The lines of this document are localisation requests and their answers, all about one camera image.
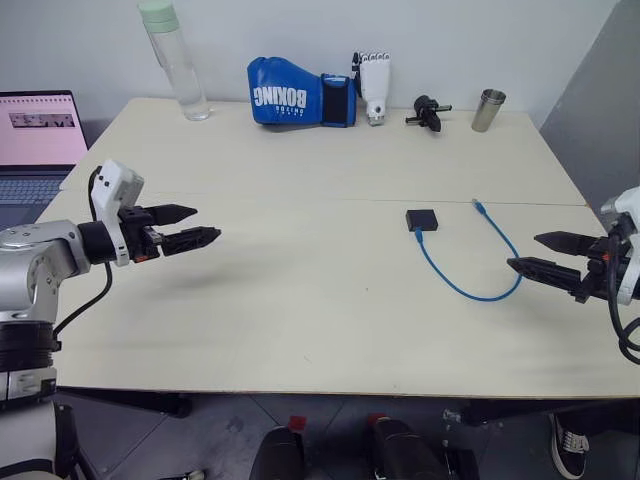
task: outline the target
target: blue boxing glove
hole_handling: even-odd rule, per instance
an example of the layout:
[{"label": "blue boxing glove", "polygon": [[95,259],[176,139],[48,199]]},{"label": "blue boxing glove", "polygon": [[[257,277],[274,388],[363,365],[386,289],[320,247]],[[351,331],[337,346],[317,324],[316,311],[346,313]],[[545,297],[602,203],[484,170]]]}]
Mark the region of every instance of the blue boxing glove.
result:
[{"label": "blue boxing glove", "polygon": [[318,77],[280,57],[256,58],[247,74],[258,123],[348,127],[356,121],[356,90],[349,77]]}]

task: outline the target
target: clear plastic bottle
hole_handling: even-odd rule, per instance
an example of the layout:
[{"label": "clear plastic bottle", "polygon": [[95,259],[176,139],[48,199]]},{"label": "clear plastic bottle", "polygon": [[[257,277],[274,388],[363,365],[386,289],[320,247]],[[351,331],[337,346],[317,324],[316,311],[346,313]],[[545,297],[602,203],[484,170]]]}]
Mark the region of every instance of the clear plastic bottle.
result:
[{"label": "clear plastic bottle", "polygon": [[138,9],[158,62],[169,78],[184,116],[189,120],[209,117],[209,105],[182,39],[171,1],[146,0],[138,3]]}]

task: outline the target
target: red object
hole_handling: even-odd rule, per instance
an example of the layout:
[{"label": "red object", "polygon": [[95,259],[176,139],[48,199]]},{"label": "red object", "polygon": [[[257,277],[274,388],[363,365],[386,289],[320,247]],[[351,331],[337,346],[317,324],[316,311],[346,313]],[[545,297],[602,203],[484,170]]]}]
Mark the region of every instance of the red object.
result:
[{"label": "red object", "polygon": [[307,426],[307,417],[299,417],[297,415],[291,415],[289,417],[289,430],[294,432],[302,432]]},{"label": "red object", "polygon": [[376,423],[381,418],[384,418],[384,417],[387,417],[387,416],[388,415],[386,413],[370,413],[369,416],[367,417],[367,423],[369,425],[373,425],[374,423]]}]

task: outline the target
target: cable connector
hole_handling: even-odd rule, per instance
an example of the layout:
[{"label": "cable connector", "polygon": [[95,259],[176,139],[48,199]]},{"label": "cable connector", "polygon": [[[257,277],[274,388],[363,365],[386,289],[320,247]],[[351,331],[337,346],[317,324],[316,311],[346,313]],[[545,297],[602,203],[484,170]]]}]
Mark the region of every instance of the cable connector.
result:
[{"label": "cable connector", "polygon": [[478,212],[480,212],[482,215],[486,215],[487,214],[487,209],[484,208],[484,205],[482,205],[478,199],[476,198],[472,198],[471,199],[471,204],[475,207],[476,210],[478,210]]}]

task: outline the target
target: laptop screen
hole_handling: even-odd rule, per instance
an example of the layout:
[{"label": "laptop screen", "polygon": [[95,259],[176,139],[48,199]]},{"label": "laptop screen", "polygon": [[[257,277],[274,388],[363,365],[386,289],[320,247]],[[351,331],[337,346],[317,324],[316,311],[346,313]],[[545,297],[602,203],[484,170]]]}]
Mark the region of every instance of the laptop screen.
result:
[{"label": "laptop screen", "polygon": [[73,167],[85,153],[71,92],[0,94],[0,169]]}]

